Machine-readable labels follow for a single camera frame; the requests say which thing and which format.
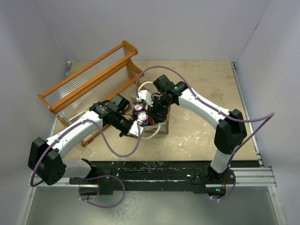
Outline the orange wooden shelf rack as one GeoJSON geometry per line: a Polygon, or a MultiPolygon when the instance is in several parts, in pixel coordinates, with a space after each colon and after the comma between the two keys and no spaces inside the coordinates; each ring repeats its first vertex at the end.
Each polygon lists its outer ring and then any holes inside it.
{"type": "Polygon", "coordinates": [[[137,54],[138,50],[124,40],[38,97],[68,127],[92,104],[110,100],[136,84],[141,69],[132,57],[137,54]]]}

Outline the canvas jute tote bag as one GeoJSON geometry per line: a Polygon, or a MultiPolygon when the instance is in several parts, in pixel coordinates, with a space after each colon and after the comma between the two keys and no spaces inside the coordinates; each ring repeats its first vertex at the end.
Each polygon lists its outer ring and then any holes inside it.
{"type": "MultiPolygon", "coordinates": [[[[147,90],[144,86],[146,84],[153,84],[153,82],[144,82],[142,84],[139,84],[139,88],[138,88],[138,92],[140,92],[141,90],[147,90]]],[[[137,97],[136,96],[130,96],[130,103],[133,106],[135,103],[140,103],[137,102],[137,97]]],[[[149,126],[145,126],[145,128],[143,128],[143,132],[142,132],[142,137],[141,139],[144,140],[149,140],[153,137],[155,137],[157,134],[169,134],[169,115],[167,115],[167,119],[164,122],[161,123],[154,123],[154,120],[152,118],[150,118],[150,125],[149,126]],[[145,133],[149,133],[151,135],[149,136],[144,136],[145,133]]]]}

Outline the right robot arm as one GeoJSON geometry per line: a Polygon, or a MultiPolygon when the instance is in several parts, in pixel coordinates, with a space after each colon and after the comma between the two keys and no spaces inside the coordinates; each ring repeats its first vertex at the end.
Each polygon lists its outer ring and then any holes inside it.
{"type": "Polygon", "coordinates": [[[243,120],[242,112],[221,108],[189,89],[185,82],[174,84],[166,75],[160,76],[153,84],[160,94],[152,98],[147,114],[155,123],[164,122],[169,107],[176,104],[194,112],[215,129],[217,151],[208,167],[208,177],[211,182],[220,183],[225,178],[234,150],[247,137],[245,124],[238,121],[243,120]]]}

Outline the black aluminium base frame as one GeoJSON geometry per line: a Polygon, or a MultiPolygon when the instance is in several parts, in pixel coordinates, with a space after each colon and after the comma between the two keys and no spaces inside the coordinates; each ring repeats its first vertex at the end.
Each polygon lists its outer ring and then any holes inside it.
{"type": "MultiPolygon", "coordinates": [[[[232,161],[231,170],[220,179],[210,179],[209,161],[93,161],[100,175],[118,176],[126,191],[192,192],[220,198],[232,187],[273,187],[276,185],[273,171],[258,160],[232,161]]],[[[110,185],[114,191],[122,191],[120,183],[113,178],[102,178],[101,188],[110,185]]],[[[97,180],[82,181],[62,178],[56,185],[77,186],[83,195],[98,194],[97,180]]]]}

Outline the purple Fanta can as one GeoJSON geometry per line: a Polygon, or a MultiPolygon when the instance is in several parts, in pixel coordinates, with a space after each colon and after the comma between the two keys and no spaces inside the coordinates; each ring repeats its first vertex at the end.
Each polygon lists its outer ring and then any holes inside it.
{"type": "Polygon", "coordinates": [[[144,111],[144,105],[142,103],[136,102],[133,104],[133,117],[134,118],[137,118],[138,114],[143,111],[144,111]]]}
{"type": "Polygon", "coordinates": [[[143,126],[150,126],[150,119],[145,111],[138,113],[137,119],[142,122],[143,126]]]}

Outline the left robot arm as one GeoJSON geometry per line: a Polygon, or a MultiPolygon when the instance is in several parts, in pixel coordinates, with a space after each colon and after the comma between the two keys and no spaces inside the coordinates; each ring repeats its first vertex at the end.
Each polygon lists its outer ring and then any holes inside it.
{"type": "Polygon", "coordinates": [[[30,185],[35,176],[47,185],[53,185],[61,178],[80,178],[86,184],[96,180],[96,167],[86,159],[66,160],[65,156],[79,142],[96,131],[111,125],[120,135],[141,138],[142,128],[135,120],[126,119],[122,114],[130,102],[117,94],[111,100],[94,103],[75,123],[58,134],[43,140],[36,138],[30,148],[28,167],[32,170],[30,185]]]}

